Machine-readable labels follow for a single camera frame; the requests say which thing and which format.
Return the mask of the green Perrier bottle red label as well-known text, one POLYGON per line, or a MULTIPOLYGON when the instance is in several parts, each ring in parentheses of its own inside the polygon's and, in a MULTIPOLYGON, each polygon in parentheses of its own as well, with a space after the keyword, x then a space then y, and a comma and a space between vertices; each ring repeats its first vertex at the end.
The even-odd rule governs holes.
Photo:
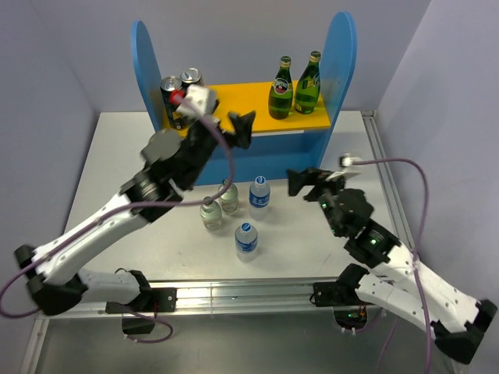
POLYGON ((293 84, 290 74, 292 60, 289 56, 282 56, 280 68, 268 95, 269 115, 277 120, 285 119, 291 111, 293 101, 293 84))

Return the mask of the green Perrier bottle yellow label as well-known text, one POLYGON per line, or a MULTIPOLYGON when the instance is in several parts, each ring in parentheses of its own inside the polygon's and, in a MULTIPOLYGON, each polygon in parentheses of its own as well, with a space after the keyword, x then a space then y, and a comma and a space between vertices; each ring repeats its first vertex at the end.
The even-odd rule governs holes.
POLYGON ((313 113, 320 96, 321 53, 312 51, 307 67, 301 75, 296 87, 295 110, 303 115, 313 113))

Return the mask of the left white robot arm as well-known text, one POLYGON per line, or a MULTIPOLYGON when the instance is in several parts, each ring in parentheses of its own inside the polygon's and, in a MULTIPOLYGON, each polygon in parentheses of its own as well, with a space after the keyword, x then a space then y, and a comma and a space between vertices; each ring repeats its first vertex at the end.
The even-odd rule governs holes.
POLYGON ((85 269, 94 257, 121 238, 146 227, 173 207, 186 205, 182 193, 194 187, 219 146, 248 149, 256 113, 228 114, 233 131, 218 122, 196 120, 187 135, 156 132, 141 150, 143 168, 98 212, 51 242, 22 245, 16 261, 27 278, 27 290, 46 316, 57 316, 81 302, 111 302, 139 312, 154 292, 138 270, 102 273, 85 269))

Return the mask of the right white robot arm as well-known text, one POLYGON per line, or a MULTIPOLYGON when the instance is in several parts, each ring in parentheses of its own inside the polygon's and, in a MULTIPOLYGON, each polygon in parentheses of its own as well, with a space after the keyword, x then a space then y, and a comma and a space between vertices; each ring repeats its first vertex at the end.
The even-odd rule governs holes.
POLYGON ((347 189, 347 169, 286 171, 288 194, 316 202, 332 234, 345 239, 355 260, 334 281, 313 285, 317 307, 366 302, 429 331, 430 339, 450 359, 468 365, 497 313, 497 306, 450 285, 420 261, 387 228, 372 219, 373 206, 361 189, 347 189))

